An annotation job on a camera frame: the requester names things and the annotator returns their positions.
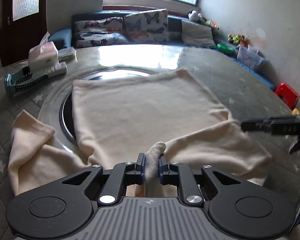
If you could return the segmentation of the small green packet stack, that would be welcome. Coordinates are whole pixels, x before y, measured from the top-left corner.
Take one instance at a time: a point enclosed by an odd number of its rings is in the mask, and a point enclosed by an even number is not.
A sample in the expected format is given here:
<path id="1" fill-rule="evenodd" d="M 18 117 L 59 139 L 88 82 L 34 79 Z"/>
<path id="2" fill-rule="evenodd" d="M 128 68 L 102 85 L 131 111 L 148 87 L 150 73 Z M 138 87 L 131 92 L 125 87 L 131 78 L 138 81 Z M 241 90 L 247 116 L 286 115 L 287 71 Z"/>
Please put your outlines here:
<path id="1" fill-rule="evenodd" d="M 77 55 L 77 51 L 74 47 L 64 48 L 58 51 L 59 62 L 68 61 L 74 59 Z"/>

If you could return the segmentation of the colourful plush toys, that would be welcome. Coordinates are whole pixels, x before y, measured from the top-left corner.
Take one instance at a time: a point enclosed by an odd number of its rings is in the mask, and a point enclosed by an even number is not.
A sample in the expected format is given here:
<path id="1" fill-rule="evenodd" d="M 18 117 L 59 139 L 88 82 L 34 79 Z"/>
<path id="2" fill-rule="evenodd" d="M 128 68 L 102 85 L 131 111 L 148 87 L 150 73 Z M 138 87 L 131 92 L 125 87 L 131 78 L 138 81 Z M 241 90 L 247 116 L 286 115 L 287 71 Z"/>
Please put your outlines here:
<path id="1" fill-rule="evenodd" d="M 244 47 L 248 46 L 246 37 L 244 35 L 240 35 L 240 34 L 238 34 L 238 35 L 229 34 L 227 41 L 236 46 L 244 46 Z"/>

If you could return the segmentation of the butterfly pillow left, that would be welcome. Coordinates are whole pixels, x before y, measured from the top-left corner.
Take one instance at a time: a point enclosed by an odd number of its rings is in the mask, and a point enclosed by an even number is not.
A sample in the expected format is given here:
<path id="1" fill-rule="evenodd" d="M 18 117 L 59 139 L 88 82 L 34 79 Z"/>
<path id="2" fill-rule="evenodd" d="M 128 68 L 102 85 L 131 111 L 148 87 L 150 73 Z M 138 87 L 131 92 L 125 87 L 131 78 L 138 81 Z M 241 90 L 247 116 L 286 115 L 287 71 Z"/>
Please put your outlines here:
<path id="1" fill-rule="evenodd" d="M 74 39 L 77 48 L 129 44 L 123 34 L 122 17 L 76 21 Z"/>

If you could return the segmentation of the tissue box pink white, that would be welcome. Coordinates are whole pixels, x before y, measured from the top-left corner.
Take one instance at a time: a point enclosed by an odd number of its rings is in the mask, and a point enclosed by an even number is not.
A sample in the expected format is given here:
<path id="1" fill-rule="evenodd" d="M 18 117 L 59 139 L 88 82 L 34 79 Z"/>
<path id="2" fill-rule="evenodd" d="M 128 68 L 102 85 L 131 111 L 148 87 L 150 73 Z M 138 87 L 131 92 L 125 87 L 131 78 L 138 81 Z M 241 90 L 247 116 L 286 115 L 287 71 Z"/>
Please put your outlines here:
<path id="1" fill-rule="evenodd" d="M 48 41 L 50 33 L 47 32 L 40 44 L 29 51 L 28 64 L 31 72 L 54 66 L 59 62 L 58 50 L 52 41 Z"/>

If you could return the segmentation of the dark wooden door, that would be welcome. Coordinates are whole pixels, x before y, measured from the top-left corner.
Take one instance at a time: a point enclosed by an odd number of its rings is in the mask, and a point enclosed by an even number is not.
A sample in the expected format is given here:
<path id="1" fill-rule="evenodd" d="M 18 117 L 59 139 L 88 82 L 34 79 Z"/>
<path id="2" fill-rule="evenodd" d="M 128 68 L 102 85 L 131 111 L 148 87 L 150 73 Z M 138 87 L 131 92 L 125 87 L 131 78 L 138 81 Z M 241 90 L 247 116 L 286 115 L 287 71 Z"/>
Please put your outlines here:
<path id="1" fill-rule="evenodd" d="M 46 0 L 0 0 L 0 61 L 26 60 L 47 32 Z"/>

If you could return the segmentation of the cream sweatshirt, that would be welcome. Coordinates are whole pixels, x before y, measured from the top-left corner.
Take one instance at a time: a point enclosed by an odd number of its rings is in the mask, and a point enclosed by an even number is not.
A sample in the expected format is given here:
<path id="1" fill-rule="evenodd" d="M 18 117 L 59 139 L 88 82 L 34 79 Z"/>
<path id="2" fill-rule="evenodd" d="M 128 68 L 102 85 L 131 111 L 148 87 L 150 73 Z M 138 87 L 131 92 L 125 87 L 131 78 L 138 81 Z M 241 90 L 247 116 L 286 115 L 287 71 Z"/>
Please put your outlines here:
<path id="1" fill-rule="evenodd" d="M 94 164 L 111 169 L 146 155 L 145 184 L 129 196 L 172 197 L 162 186 L 158 159 L 211 165 L 257 185 L 271 156 L 242 132 L 232 113 L 186 70 L 106 81 L 76 80 L 72 116 L 79 154 L 52 146 L 55 129 L 22 111 L 13 124 L 8 175 L 22 194 Z"/>

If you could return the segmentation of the green bowl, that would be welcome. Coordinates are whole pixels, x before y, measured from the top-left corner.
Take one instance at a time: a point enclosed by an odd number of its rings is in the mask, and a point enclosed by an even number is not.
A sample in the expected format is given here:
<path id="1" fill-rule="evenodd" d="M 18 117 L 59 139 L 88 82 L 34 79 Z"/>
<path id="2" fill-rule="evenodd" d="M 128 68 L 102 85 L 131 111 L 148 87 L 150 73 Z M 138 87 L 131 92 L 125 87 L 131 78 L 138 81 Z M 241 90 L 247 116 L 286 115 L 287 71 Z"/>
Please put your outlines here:
<path id="1" fill-rule="evenodd" d="M 222 43 L 217 44 L 217 50 L 225 55 L 232 55 L 235 51 L 231 46 Z"/>

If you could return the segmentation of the red plastic stool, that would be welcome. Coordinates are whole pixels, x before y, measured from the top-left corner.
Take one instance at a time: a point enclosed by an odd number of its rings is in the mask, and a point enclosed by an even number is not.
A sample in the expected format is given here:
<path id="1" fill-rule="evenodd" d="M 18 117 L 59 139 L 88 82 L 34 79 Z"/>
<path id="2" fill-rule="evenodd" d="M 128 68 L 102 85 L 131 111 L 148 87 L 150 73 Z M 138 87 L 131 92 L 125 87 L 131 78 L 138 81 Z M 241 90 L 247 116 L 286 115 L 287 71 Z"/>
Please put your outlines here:
<path id="1" fill-rule="evenodd" d="M 300 99 L 300 95 L 286 83 L 281 83 L 276 89 L 275 94 L 281 98 L 291 110 L 296 107 Z"/>

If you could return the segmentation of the clear plastic storage box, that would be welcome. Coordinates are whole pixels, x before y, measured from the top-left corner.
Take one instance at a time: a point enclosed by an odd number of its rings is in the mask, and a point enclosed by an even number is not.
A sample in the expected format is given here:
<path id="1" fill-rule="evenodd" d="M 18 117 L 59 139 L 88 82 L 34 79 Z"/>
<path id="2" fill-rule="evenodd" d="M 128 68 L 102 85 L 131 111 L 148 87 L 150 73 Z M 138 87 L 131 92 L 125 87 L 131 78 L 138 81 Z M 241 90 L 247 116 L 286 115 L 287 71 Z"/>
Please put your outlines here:
<path id="1" fill-rule="evenodd" d="M 266 59 L 250 51 L 247 47 L 238 46 L 237 60 L 255 72 L 260 72 Z"/>

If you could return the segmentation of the butterfly pillow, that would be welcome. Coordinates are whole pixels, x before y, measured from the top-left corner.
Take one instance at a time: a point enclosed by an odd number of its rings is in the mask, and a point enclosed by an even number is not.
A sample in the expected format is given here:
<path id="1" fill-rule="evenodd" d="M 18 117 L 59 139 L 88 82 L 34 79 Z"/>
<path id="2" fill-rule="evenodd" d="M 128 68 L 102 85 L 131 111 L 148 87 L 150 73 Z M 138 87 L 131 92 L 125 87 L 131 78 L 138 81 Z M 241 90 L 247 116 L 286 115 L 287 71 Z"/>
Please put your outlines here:
<path id="1" fill-rule="evenodd" d="M 77 48 L 129 44 L 123 34 L 122 17 L 76 21 L 74 39 Z"/>
<path id="2" fill-rule="evenodd" d="M 124 24 L 128 38 L 135 43 L 161 43 L 171 39 L 167 9 L 128 14 Z"/>

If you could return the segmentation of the panda plush toy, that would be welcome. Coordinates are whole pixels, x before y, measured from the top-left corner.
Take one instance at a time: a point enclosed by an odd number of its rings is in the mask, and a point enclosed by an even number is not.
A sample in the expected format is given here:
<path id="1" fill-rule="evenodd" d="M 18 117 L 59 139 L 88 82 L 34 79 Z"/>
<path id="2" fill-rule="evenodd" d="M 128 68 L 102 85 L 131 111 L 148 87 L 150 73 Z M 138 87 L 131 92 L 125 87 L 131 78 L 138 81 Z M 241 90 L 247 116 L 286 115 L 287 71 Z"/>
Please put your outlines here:
<path id="1" fill-rule="evenodd" d="M 200 12 L 197 12 L 195 10 L 188 13 L 188 18 L 192 22 L 204 24 L 206 23 L 206 19 L 203 17 L 203 15 Z"/>

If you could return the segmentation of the blue sofa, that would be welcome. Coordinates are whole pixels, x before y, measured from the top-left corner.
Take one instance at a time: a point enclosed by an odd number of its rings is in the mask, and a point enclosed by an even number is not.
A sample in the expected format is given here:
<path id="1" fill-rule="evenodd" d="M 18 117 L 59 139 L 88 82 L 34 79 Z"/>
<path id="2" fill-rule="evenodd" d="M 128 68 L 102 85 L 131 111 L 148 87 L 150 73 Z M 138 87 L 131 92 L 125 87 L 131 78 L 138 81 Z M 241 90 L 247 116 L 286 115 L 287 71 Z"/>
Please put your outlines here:
<path id="1" fill-rule="evenodd" d="M 49 37 L 58 50 L 116 44 L 164 44 L 219 49 L 215 31 L 208 25 L 171 16 L 166 9 L 100 11 L 72 16 L 71 28 Z"/>

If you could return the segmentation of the butterfly pillow right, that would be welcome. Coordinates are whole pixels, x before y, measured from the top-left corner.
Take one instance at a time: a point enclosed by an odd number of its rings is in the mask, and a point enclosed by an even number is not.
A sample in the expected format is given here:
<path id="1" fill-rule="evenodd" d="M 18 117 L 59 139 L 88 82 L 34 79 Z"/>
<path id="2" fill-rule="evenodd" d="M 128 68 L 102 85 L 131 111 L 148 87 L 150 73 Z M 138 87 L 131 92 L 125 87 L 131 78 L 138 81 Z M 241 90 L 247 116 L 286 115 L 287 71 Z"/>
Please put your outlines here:
<path id="1" fill-rule="evenodd" d="M 128 38 L 135 43 L 161 43 L 171 39 L 167 9 L 128 14 L 124 24 Z"/>

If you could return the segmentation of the grey cushion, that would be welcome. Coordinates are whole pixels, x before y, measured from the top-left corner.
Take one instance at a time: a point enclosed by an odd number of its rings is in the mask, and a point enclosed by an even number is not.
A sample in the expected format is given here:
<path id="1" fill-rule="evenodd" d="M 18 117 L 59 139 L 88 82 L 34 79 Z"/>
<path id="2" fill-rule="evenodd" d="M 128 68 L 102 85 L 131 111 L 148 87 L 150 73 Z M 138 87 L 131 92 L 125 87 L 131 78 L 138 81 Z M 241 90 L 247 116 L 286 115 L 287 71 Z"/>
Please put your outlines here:
<path id="1" fill-rule="evenodd" d="M 181 28 L 181 39 L 185 44 L 195 47 L 216 47 L 210 27 L 182 20 Z"/>

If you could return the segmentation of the round black induction cooktop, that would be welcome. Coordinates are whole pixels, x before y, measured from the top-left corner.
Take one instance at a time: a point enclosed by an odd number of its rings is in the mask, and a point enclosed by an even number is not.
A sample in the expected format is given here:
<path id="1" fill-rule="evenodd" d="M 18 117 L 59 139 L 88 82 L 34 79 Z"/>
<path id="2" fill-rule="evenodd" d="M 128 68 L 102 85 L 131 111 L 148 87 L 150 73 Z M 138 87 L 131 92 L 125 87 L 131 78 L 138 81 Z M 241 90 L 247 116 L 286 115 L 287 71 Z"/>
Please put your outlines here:
<path id="1" fill-rule="evenodd" d="M 76 141 L 76 134 L 74 128 L 74 120 L 72 117 L 72 93 L 71 92 L 64 98 L 60 106 L 59 124 L 66 138 L 71 143 L 76 145 L 77 141 Z"/>

